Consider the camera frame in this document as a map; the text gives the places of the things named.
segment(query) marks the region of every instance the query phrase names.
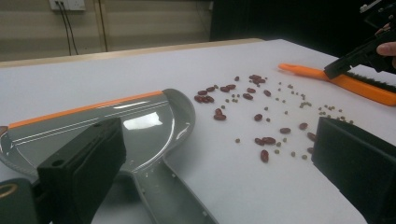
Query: bean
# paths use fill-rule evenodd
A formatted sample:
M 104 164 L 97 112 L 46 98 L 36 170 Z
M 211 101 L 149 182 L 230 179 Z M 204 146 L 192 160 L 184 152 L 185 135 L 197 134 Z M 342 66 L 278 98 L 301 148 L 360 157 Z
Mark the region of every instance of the bean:
M 196 96 L 194 96 L 194 100 L 195 100 L 196 102 L 198 102 L 198 103 L 201 103 L 201 102 L 202 102 L 202 96 L 196 95 Z
M 220 108 L 217 108 L 217 109 L 215 110 L 215 114 L 216 114 L 216 115 L 222 115 L 221 109 L 220 109 Z
M 305 130 L 306 128 L 308 127 L 308 124 L 307 123 L 301 123 L 299 126 L 298 126 L 298 128 L 300 129 L 300 130 Z
M 198 91 L 198 95 L 207 95 L 207 91 Z
M 259 76 L 259 75 L 251 75 L 251 76 L 248 77 L 248 78 L 250 78 L 250 79 L 259 79 L 259 78 L 262 78 L 262 77 Z
M 207 90 L 207 91 L 214 91 L 214 90 L 215 90 L 215 87 L 209 87 L 209 88 L 206 88 L 206 90 Z
M 215 115 L 213 116 L 214 119 L 216 120 L 225 120 L 227 117 L 225 115 Z
M 268 96 L 268 97 L 270 97 L 270 96 L 271 96 L 271 92 L 270 92 L 270 91 L 268 91 L 268 90 L 265 90 L 265 91 L 264 91 L 264 94 L 265 94 L 266 96 Z
M 281 133 L 290 133 L 290 132 L 291 132 L 291 129 L 290 129 L 290 128 L 281 128 L 279 131 L 280 131 Z
M 234 90 L 236 86 L 234 84 L 227 85 L 228 89 Z
M 314 148 L 313 147 L 309 147 L 306 149 L 310 154 L 314 153 Z
M 211 96 L 209 96 L 209 95 L 205 96 L 205 98 L 206 98 L 206 100 L 207 100 L 208 102 L 210 102 L 210 103 L 215 102 L 215 99 L 213 99 L 213 97 L 211 97 Z
M 313 142 L 317 140 L 317 136 L 314 133 L 307 133 L 306 136 Z
M 228 87 L 220 87 L 220 91 L 229 92 L 230 88 L 228 88 Z
M 254 142 L 259 146 L 264 146 L 264 142 L 260 138 L 255 138 Z
M 253 100 L 253 96 L 250 95 L 249 93 L 244 93 L 242 96 L 243 96 L 245 99 L 247 99 L 247 100 Z
M 273 137 L 264 137 L 262 138 L 262 141 L 267 145 L 274 145 L 276 143 L 276 140 Z
M 254 84 L 265 83 L 265 79 L 262 78 L 253 79 L 253 83 Z
M 254 90 L 254 89 L 252 89 L 252 88 L 247 88 L 247 92 L 248 92 L 248 93 L 255 93 L 256 90 Z
M 254 116 L 254 120 L 256 121 L 262 120 L 262 114 L 257 114 L 256 116 Z
M 209 103 L 209 101 L 206 99 L 206 97 L 201 96 L 201 100 L 205 104 Z
M 262 159 L 263 162 L 267 163 L 270 159 L 268 151 L 264 149 L 262 153 L 260 153 L 260 158 Z

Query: wall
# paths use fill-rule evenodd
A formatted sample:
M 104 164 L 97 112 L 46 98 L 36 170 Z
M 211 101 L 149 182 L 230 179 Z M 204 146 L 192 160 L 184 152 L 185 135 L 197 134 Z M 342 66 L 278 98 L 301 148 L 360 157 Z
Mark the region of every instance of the wall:
M 206 42 L 211 18 L 208 4 L 85 0 L 87 9 L 68 12 L 68 17 L 78 53 L 87 54 Z M 64 21 L 60 12 L 50 9 L 48 0 L 0 1 L 0 61 L 67 55 Z

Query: scoop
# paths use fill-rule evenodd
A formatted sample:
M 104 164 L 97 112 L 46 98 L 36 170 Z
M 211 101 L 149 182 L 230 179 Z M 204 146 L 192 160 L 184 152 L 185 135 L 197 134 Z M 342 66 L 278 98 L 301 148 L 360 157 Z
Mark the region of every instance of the scoop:
M 195 123 L 192 103 L 180 91 L 155 91 L 2 126 L 0 160 L 37 176 L 42 161 L 94 123 L 112 118 L 121 119 L 127 150 L 120 174 L 134 180 L 152 223 L 218 223 L 165 160 Z

